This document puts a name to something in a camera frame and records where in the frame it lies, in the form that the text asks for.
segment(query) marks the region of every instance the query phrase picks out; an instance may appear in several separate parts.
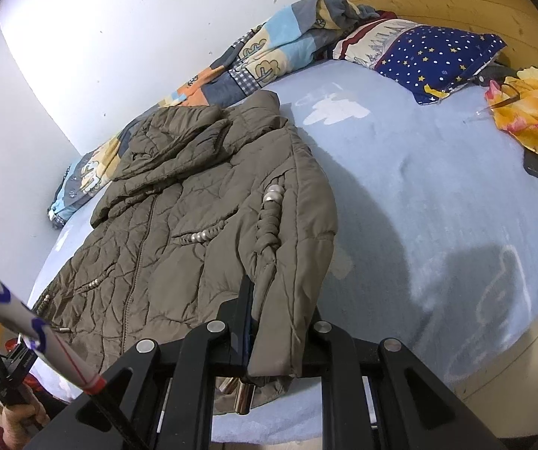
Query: yellow floral fabric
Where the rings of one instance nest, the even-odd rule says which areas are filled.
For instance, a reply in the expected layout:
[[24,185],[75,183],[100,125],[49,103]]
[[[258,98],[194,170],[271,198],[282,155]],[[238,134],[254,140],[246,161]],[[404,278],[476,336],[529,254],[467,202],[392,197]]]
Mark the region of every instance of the yellow floral fabric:
[[[513,135],[521,144],[538,154],[538,69],[517,72],[517,78],[507,77],[505,84],[499,86],[495,81],[490,82],[486,92],[486,100],[494,115],[496,127]],[[516,96],[519,100],[499,108],[493,105],[505,99]]]

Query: patterned quilt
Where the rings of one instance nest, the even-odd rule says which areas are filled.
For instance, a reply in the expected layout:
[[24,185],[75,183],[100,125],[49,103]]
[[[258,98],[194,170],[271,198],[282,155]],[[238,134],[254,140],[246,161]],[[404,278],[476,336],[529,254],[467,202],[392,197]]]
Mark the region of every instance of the patterned quilt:
[[48,216],[62,228],[106,183],[127,150],[133,127],[169,106],[231,106],[276,78],[311,64],[330,44],[360,23],[379,18],[373,8],[348,0],[300,0],[236,40],[215,62],[170,96],[132,120],[120,133],[67,169]]

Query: pillow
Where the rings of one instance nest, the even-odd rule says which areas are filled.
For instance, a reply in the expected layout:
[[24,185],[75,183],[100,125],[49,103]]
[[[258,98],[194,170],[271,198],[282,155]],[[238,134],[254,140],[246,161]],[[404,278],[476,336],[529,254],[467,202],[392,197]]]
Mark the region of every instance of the pillow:
[[464,86],[505,46],[491,33],[382,18],[338,42],[333,58],[374,69],[429,105]]

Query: light blue bedsheet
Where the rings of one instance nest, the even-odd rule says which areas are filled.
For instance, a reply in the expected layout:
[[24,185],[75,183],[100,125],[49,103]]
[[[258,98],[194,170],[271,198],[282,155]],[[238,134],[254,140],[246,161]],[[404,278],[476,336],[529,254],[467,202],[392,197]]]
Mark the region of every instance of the light blue bedsheet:
[[[538,315],[538,179],[523,171],[518,143],[488,116],[474,118],[486,105],[484,89],[420,106],[394,81],[347,61],[267,89],[279,95],[336,197],[323,319],[357,338],[400,338],[448,384],[512,345]],[[91,230],[82,223],[95,199],[67,223],[31,303]],[[53,393],[75,389],[42,363],[36,369]],[[213,420],[216,441],[319,434],[318,380],[294,381],[289,394],[248,416]]]

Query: white wall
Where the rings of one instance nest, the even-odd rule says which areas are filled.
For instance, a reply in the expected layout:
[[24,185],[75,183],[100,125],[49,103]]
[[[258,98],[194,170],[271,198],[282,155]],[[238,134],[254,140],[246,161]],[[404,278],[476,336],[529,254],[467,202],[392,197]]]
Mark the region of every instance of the white wall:
[[0,279],[22,300],[58,236],[46,208],[77,156],[31,91],[0,31]]
[[2,0],[21,71],[82,153],[297,0]]

